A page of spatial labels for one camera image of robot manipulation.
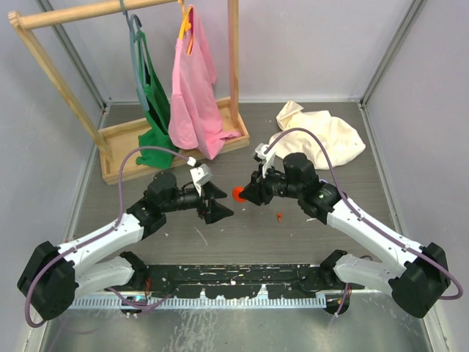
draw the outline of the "beige fabric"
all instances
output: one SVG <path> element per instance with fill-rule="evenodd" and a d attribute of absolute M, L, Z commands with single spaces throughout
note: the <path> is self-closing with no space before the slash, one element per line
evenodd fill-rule
<path fill-rule="evenodd" d="M 356 129 L 338 117 L 332 117 L 329 111 L 302 112 L 303 107 L 289 101 L 277 115 L 281 130 L 302 127 L 314 133 L 324 145 L 333 166 L 345 165 L 365 150 Z M 274 134 L 269 143 L 280 133 Z M 284 158 L 290 153 L 302 152 L 311 160 L 316 169 L 329 169 L 324 153 L 319 145 L 304 132 L 291 132 L 275 146 L 276 155 Z"/>

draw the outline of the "gray wall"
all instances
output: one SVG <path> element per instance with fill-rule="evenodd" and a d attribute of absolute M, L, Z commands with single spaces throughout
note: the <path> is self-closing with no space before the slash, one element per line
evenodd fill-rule
<path fill-rule="evenodd" d="M 51 0 L 55 8 L 95 0 Z M 226 0 L 193 0 L 218 68 L 215 93 L 229 94 Z M 360 98 L 411 0 L 241 0 L 240 98 Z M 137 10 L 153 63 L 171 92 L 177 3 Z M 104 97 L 136 101 L 122 14 L 65 26 Z"/>
<path fill-rule="evenodd" d="M 369 104 L 407 234 L 440 244 L 466 288 L 468 33 L 466 0 L 428 1 Z M 442 305 L 450 342 L 455 351 L 467 351 L 468 294 Z"/>
<path fill-rule="evenodd" d="M 7 20 L 7 11 L 38 12 L 31 0 L 1 0 L 0 282 L 2 351 L 23 338 L 24 297 L 16 282 L 39 243 L 63 240 L 91 139 Z M 100 110 L 51 29 L 37 36 L 90 117 Z"/>

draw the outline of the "pink cloth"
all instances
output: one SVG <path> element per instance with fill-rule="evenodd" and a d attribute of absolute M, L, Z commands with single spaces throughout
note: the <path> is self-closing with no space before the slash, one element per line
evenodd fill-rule
<path fill-rule="evenodd" d="M 169 136 L 181 149 L 198 148 L 207 158 L 220 152 L 225 139 L 239 137 L 238 131 L 223 131 L 212 85 L 217 71 L 197 10 L 192 6 L 192 30 L 176 43 Z M 192 52 L 187 47 L 193 35 Z"/>

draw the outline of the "wooden clothes rack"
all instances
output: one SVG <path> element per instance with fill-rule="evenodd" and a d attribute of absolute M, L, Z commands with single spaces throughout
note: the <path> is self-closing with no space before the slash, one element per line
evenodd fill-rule
<path fill-rule="evenodd" d="M 126 10 L 136 10 L 177 0 L 125 0 Z M 246 130 L 243 119 L 238 111 L 238 5 L 239 0 L 228 1 L 228 35 L 229 35 L 229 87 L 230 96 L 218 100 L 218 108 L 223 117 L 224 131 L 237 130 L 241 137 L 230 139 L 225 142 L 221 153 L 229 152 L 249 145 L 249 133 Z M 138 136 L 147 132 L 150 126 L 146 119 L 126 122 L 121 125 L 111 126 L 104 129 L 96 129 L 88 114 L 84 111 L 80 102 L 73 94 L 67 82 L 57 70 L 56 65 L 40 44 L 33 33 L 38 29 L 56 24 L 84 20 L 87 18 L 100 17 L 121 12 L 119 0 L 98 2 L 63 10 L 42 12 L 36 15 L 22 16 L 18 11 L 10 12 L 8 18 L 11 25 L 18 33 L 26 47 L 31 51 L 37 63 L 47 74 L 54 86 L 60 92 L 67 105 L 72 109 L 75 116 L 84 126 L 86 132 L 92 137 L 100 150 L 101 169 L 103 179 L 108 184 L 118 181 L 119 168 L 124 157 L 139 145 Z M 201 159 L 204 156 L 198 150 L 181 150 L 186 156 Z M 148 175 L 158 169 L 137 165 L 135 153 L 126 163 L 123 179 L 129 180 L 135 177 Z M 174 158 L 171 167 L 185 164 L 181 158 Z"/>

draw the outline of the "debris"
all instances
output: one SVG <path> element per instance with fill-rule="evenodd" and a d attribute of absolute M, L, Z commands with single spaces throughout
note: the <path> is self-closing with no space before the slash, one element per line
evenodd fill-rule
<path fill-rule="evenodd" d="M 207 241 L 205 240 L 205 237 L 203 236 L 202 232 L 200 232 L 200 231 L 197 229 L 197 227 L 195 227 L 195 226 L 194 226 L 193 228 L 196 229 L 196 231 L 199 233 L 200 237 L 202 237 L 202 240 L 204 240 L 204 242 L 205 242 L 205 246 L 208 246 L 208 243 L 207 243 Z"/>

